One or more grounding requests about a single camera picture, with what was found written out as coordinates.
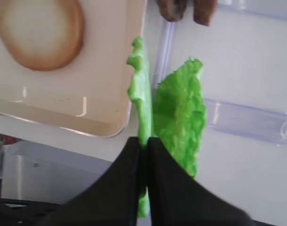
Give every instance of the plastic tray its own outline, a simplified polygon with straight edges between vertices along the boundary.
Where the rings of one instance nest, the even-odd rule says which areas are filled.
[[[80,0],[84,46],[71,64],[51,72],[19,65],[0,39],[0,113],[88,136],[110,137],[127,124],[126,65],[142,34],[146,0]]]

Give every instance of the green lettuce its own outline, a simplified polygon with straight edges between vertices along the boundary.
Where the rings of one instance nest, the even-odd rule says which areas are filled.
[[[139,132],[138,138],[143,150],[142,159],[143,167],[141,170],[145,171],[145,153],[144,149],[147,147],[148,139],[152,136],[153,131],[153,116],[152,116],[152,98],[151,98],[151,84],[149,77],[149,63],[146,57],[146,51],[141,37],[137,37],[132,43],[133,51],[129,55],[127,61],[134,69],[134,75],[129,87],[129,98],[136,106],[139,115]],[[138,217],[145,218],[149,214],[150,206],[148,199],[148,190],[142,182],[142,189],[139,198]]]
[[[206,126],[206,107],[199,81],[203,68],[201,61],[191,57],[160,83],[153,106],[155,133],[193,178]]]

